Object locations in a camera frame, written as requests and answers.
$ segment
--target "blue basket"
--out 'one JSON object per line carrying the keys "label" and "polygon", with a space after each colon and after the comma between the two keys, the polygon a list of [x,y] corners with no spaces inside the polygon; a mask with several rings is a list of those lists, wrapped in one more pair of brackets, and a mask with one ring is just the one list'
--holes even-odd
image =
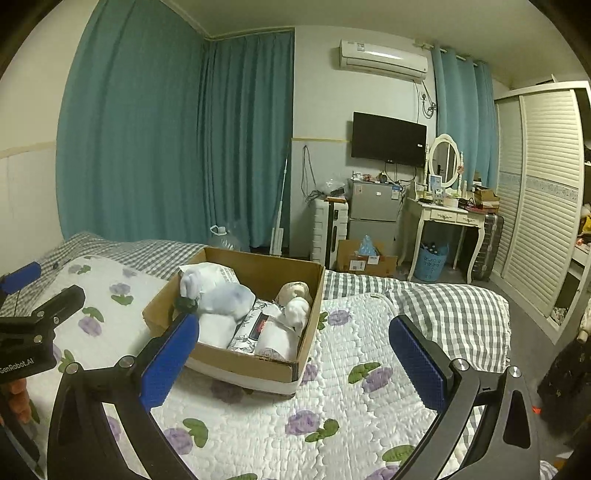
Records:
{"label": "blue basket", "polygon": [[420,248],[414,276],[419,280],[436,282],[445,266],[448,251],[449,248],[445,246],[439,249],[438,255],[434,255],[429,250]]}

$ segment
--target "gray floor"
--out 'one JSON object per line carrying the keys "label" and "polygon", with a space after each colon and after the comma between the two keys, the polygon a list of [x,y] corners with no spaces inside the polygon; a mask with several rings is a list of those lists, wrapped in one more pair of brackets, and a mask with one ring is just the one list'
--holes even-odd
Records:
{"label": "gray floor", "polygon": [[[406,280],[410,264],[403,264],[397,277]],[[446,266],[438,280],[438,283],[466,283],[463,274],[459,270],[453,270]],[[554,346],[544,332],[536,325],[522,308],[491,281],[474,281],[478,287],[498,293],[509,303],[509,321],[511,324],[511,363],[518,365],[525,375],[532,401],[537,401],[537,385],[548,371],[554,360]],[[543,421],[537,422],[538,444],[540,456],[550,463],[554,461],[556,454],[570,450],[563,442],[566,439],[552,437]]]}

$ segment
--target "white wall-mounted air conditioner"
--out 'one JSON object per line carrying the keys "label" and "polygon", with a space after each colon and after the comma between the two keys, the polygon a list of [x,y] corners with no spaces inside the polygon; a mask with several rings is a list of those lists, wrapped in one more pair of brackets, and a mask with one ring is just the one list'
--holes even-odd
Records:
{"label": "white wall-mounted air conditioner", "polygon": [[414,82],[427,78],[427,57],[356,41],[340,41],[340,67],[400,77]]}

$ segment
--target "metal screw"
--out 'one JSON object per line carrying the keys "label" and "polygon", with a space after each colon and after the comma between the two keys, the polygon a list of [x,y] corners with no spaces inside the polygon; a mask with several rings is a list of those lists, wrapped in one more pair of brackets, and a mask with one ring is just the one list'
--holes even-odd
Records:
{"label": "metal screw", "polygon": [[75,362],[68,364],[68,366],[66,367],[66,373],[68,375],[74,375],[77,371],[78,371],[78,364]]}
{"label": "metal screw", "polygon": [[509,375],[514,378],[519,378],[521,376],[521,370],[519,370],[519,367],[516,367],[515,365],[511,365],[509,367]]}
{"label": "metal screw", "polygon": [[463,358],[456,358],[452,363],[460,372],[465,372],[470,368],[470,364]]}
{"label": "metal screw", "polygon": [[122,368],[129,368],[135,362],[135,358],[131,355],[125,355],[121,360],[119,360],[119,366]]}

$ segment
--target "gingham fabric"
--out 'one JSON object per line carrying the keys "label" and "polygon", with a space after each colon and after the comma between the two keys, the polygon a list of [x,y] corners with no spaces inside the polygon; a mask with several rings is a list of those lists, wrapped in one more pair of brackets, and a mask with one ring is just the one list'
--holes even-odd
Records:
{"label": "gingham fabric", "polygon": [[[165,240],[111,242],[92,233],[79,233],[38,260],[41,278],[7,298],[0,316],[16,312],[27,315],[37,297],[53,282],[70,260],[84,255],[101,255],[128,267],[168,280],[204,245]],[[495,293],[467,285],[423,285],[393,278],[369,277],[327,271],[323,299],[330,300],[361,293],[382,293],[414,322],[425,336],[437,342],[450,358],[461,356],[475,368],[501,372],[509,365],[509,307]],[[470,445],[482,415],[476,407],[466,425],[463,443]],[[540,478],[556,473],[541,462]]]}

